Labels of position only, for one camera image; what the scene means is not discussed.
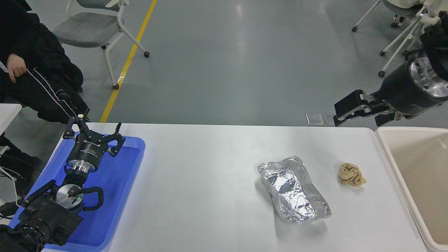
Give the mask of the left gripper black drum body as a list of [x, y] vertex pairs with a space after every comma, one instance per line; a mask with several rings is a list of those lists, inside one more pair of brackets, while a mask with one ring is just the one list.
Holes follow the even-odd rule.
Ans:
[[78, 134], [75, 144], [67, 158], [67, 164], [74, 167], [77, 162], [87, 162], [91, 167], [99, 167], [104, 153], [109, 146], [106, 142], [98, 142], [98, 139], [88, 138], [85, 134]]

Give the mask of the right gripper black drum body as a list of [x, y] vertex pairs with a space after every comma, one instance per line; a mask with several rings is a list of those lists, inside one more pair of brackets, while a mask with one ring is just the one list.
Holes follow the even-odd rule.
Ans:
[[384, 78], [379, 90], [372, 95], [388, 102], [400, 113], [417, 116], [445, 102], [445, 97], [433, 96], [419, 87], [411, 75], [412, 66], [411, 62], [399, 66]]

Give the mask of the person's hand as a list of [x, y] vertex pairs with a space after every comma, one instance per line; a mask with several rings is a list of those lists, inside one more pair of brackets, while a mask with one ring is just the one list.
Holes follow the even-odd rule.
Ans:
[[16, 79], [27, 72], [27, 66], [24, 59], [14, 53], [11, 53], [9, 55], [6, 67], [9, 73], [10, 80], [13, 83], [16, 83]]

